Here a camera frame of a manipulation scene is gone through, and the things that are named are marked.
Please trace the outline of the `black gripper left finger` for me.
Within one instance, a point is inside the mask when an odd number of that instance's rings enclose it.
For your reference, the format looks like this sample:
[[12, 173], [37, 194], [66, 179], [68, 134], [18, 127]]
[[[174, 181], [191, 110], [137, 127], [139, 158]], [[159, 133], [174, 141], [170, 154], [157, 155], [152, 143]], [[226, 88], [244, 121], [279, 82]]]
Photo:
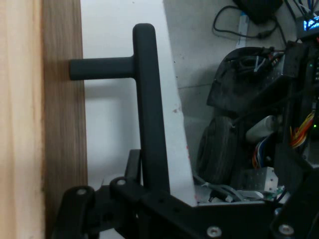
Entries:
[[123, 177], [95, 191], [73, 187], [62, 198], [53, 239], [98, 239], [114, 229], [126, 239], [223, 239], [222, 226], [172, 195], [141, 185], [141, 151], [131, 150]]

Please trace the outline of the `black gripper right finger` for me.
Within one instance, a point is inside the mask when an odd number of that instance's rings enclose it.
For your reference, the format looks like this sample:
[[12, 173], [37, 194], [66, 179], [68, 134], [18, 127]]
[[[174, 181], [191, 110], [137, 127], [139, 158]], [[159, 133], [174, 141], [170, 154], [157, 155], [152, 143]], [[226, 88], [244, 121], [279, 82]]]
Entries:
[[270, 230], [275, 239], [319, 237], [319, 169], [313, 168], [288, 144], [276, 145], [274, 171], [290, 194]]

